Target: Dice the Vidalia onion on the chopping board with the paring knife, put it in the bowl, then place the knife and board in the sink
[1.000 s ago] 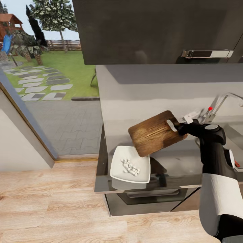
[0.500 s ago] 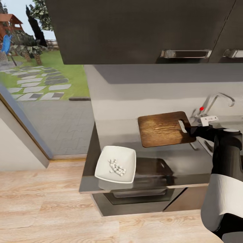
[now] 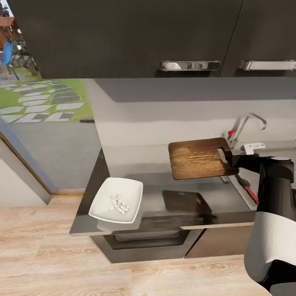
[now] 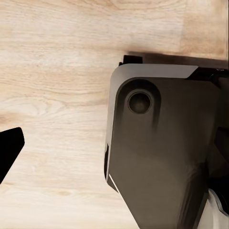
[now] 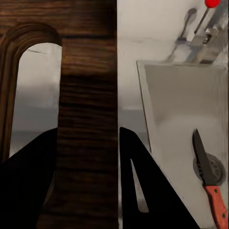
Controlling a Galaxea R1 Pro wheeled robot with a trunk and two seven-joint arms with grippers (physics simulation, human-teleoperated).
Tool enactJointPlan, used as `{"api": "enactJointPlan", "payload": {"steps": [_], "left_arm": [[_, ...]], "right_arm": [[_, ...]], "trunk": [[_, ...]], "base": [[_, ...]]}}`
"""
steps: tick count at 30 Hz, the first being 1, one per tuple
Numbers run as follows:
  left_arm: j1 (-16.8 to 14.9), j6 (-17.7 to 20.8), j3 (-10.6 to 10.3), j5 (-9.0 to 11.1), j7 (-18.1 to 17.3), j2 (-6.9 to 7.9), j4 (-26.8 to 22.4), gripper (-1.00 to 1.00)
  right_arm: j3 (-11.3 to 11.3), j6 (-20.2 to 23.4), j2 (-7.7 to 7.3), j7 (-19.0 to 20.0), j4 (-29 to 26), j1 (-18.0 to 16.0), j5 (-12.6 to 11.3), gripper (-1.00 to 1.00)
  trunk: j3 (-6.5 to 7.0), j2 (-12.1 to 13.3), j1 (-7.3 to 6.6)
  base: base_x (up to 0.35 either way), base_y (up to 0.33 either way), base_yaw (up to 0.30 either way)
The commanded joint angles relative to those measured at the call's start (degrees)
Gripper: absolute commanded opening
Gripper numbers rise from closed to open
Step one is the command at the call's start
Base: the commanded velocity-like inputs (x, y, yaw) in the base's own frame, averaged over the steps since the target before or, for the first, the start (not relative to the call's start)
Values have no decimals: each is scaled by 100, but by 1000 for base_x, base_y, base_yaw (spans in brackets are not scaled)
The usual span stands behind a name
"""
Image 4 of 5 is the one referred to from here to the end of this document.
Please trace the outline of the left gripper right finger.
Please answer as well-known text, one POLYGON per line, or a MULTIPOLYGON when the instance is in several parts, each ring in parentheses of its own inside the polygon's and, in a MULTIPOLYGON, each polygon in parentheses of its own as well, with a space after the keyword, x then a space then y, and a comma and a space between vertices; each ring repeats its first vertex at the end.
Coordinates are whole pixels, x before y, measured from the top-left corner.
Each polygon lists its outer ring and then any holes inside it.
POLYGON ((229 165, 229 129, 218 127, 214 144, 229 165))

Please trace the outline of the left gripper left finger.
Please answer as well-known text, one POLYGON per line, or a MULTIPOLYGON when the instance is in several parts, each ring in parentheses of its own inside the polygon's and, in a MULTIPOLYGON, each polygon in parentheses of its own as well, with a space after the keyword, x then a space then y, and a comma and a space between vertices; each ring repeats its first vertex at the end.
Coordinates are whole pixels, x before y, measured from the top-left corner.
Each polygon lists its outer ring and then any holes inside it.
POLYGON ((25 145, 20 127, 0 132, 0 184, 25 145))

